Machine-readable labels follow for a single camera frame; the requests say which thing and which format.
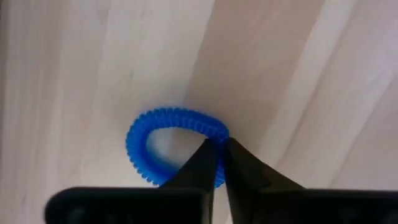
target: wood grain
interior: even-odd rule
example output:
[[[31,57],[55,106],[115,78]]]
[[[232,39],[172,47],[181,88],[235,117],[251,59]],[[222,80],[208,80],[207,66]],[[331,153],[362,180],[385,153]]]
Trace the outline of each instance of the wood grain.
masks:
[[[305,187],[398,190],[395,0],[4,0],[0,223],[42,223],[56,191],[149,186],[133,119],[184,105],[223,120]],[[157,135],[177,163],[200,143]],[[214,223],[231,223],[224,187]]]

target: blue coiled hair tie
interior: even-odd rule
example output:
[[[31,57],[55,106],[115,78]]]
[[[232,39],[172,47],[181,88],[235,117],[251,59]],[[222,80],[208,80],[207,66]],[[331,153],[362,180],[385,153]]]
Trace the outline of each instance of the blue coiled hair tie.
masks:
[[[181,108],[159,108],[141,114],[130,127],[126,149],[130,161],[142,178],[155,185],[162,185],[173,177],[178,168],[148,150],[149,134],[160,128],[183,128],[205,135],[219,143],[220,149],[229,138],[227,127],[211,116]],[[223,161],[217,165],[215,187],[224,183]]]

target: wooden surface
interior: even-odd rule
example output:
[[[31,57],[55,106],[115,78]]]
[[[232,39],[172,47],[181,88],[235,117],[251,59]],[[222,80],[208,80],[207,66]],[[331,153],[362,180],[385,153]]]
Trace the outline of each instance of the wooden surface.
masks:
[[[3,0],[0,223],[42,223],[46,200],[67,187],[148,186],[124,138],[157,106],[218,117],[305,187],[398,190],[397,8]],[[179,162],[196,147],[191,134],[161,136]],[[215,223],[231,222],[224,190]]]

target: light wood table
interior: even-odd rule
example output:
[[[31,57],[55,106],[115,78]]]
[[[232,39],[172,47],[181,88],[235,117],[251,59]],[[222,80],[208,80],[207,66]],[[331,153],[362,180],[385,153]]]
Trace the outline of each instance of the light wood table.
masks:
[[[305,187],[398,190],[397,9],[2,0],[0,223],[42,223],[47,199],[71,186],[149,186],[124,138],[158,106],[216,116]],[[170,157],[192,153],[189,134],[164,136]],[[230,223],[224,187],[215,200],[215,223]]]

